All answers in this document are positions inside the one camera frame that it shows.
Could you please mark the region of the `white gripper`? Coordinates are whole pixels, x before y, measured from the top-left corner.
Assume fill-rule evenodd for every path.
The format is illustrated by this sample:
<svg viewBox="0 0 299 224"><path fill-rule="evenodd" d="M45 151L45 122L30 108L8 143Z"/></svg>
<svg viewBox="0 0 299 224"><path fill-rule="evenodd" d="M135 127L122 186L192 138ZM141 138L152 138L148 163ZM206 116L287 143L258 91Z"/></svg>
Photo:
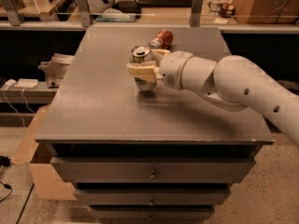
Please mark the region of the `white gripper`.
<svg viewBox="0 0 299 224"><path fill-rule="evenodd" d="M170 53L168 49L153 49L153 59L160 63L160 70L156 65L127 64L131 76L154 83L158 80L159 72L162 75L163 84L171 89L182 90L181 74L186 62L193 57L192 53L175 51Z"/></svg>

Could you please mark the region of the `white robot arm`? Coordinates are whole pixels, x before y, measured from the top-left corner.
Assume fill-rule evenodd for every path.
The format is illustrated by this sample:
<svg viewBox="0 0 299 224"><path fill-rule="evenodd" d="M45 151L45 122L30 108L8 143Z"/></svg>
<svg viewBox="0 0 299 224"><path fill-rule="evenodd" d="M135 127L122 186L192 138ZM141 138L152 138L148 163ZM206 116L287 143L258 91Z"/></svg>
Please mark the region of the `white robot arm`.
<svg viewBox="0 0 299 224"><path fill-rule="evenodd" d="M143 91L162 81L225 110L250 107L299 146L299 96L244 57L229 55L215 62L186 51L148 49L142 55L134 51L127 68L132 77L146 83Z"/></svg>

